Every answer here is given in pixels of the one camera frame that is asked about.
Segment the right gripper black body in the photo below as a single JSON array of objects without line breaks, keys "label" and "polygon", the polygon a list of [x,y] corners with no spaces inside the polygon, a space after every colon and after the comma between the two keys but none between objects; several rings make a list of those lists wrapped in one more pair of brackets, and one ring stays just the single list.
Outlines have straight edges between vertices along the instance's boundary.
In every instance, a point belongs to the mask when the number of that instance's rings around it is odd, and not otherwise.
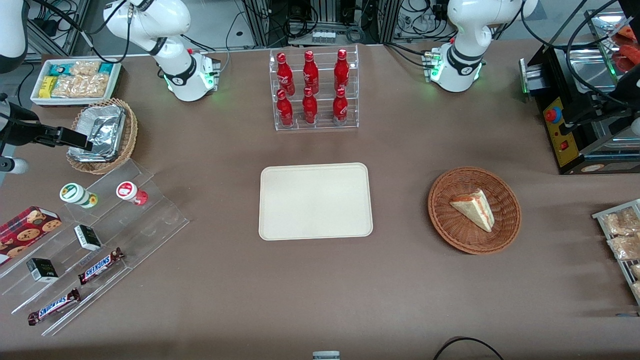
[{"label": "right gripper black body", "polygon": [[34,142],[41,135],[38,116],[20,105],[9,101],[0,104],[1,144],[23,146]]}]

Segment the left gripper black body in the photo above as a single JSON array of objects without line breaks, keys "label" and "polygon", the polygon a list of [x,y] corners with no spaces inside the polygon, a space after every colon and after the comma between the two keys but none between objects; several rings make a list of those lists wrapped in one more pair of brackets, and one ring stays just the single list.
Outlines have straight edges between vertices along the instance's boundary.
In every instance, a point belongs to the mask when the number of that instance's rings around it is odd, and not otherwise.
[{"label": "left gripper black body", "polygon": [[640,64],[636,64],[618,79],[615,98],[628,104],[640,103]]}]

